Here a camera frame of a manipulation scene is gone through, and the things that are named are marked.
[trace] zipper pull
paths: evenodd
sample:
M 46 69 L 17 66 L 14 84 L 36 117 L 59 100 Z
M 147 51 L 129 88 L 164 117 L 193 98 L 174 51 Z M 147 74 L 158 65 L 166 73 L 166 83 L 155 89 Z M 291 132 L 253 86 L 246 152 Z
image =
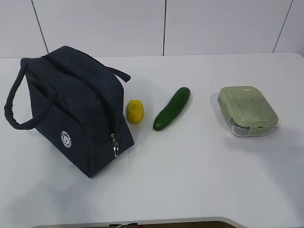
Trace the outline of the zipper pull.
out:
M 117 157 L 118 156 L 118 142 L 116 141 L 115 137 L 114 137 L 114 133 L 111 134 L 111 139 L 113 141 L 113 150 L 114 150 L 114 156 Z

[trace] food container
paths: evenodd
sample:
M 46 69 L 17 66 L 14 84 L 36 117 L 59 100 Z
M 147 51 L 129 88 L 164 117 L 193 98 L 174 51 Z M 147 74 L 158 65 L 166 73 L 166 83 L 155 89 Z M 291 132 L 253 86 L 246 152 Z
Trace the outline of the food container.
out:
M 224 87 L 218 95 L 218 104 L 235 136 L 261 136 L 277 127 L 276 113 L 255 87 Z

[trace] wall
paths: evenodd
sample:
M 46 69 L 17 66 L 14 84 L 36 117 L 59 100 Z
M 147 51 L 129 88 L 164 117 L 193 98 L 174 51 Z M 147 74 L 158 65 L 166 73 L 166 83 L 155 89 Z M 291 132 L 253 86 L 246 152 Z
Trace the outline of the wall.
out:
M 1 0 L 0 57 L 304 55 L 303 21 L 304 0 Z

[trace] panel seam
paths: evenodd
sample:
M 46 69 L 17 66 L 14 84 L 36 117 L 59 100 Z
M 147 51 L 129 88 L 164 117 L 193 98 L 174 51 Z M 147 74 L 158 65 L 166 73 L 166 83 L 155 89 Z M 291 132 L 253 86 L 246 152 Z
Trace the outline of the panel seam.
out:
M 283 29 L 284 29 L 284 26 L 285 26 L 285 23 L 286 23 L 286 21 L 287 21 L 287 17 L 288 17 L 289 11 L 290 11 L 290 9 L 291 9 L 291 6 L 293 5 L 293 2 L 294 2 L 294 0 L 291 0 L 291 3 L 290 3 L 290 6 L 289 6 L 289 9 L 288 9 L 288 12 L 287 12 L 287 14 L 286 14 L 286 17 L 285 17 L 283 26 L 282 26 L 281 31 L 280 31 L 280 33 L 279 33 L 279 37 L 278 37 L 277 40 L 276 40 L 275 48 L 274 48 L 274 50 L 272 51 L 273 53 L 274 53 L 275 50 L 276 50 L 276 46 L 277 46 L 277 44 L 278 44 L 278 42 L 279 42 L 279 39 L 280 39 L 280 37 L 281 37 L 282 31 L 283 31 Z
M 39 19 L 38 19 L 38 15 L 37 15 L 37 12 L 36 12 L 36 8 L 35 8 L 35 5 L 34 5 L 34 2 L 33 0 L 30 0 L 32 2 L 32 6 L 33 6 L 33 9 L 34 9 L 34 12 L 35 12 L 35 16 L 36 16 L 36 20 L 37 20 L 37 23 L 38 23 L 38 26 L 39 26 L 39 30 L 40 30 L 40 33 L 41 33 L 41 36 L 42 36 L 42 39 L 43 39 L 43 43 L 44 43 L 44 46 L 47 50 L 47 53 L 48 52 L 48 47 L 47 47 L 47 43 L 46 43 L 46 40 L 44 39 L 44 35 L 42 33 L 42 29 L 41 29 L 41 25 L 40 25 L 40 22 L 39 22 Z
M 163 26 L 163 40 L 162 40 L 162 55 L 165 55 L 165 40 L 166 40 L 166 17 L 167 17 L 167 0 L 165 0 L 165 18 Z

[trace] white logo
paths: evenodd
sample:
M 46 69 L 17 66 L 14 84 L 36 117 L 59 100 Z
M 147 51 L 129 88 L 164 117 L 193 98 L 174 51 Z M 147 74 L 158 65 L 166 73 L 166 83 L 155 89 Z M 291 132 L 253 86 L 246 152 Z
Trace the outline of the white logo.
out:
M 70 148 L 72 146 L 72 140 L 71 140 L 71 137 L 70 135 L 65 132 L 65 131 L 62 131 L 61 132 L 61 141 L 62 143 L 64 144 L 65 147 L 67 148 Z

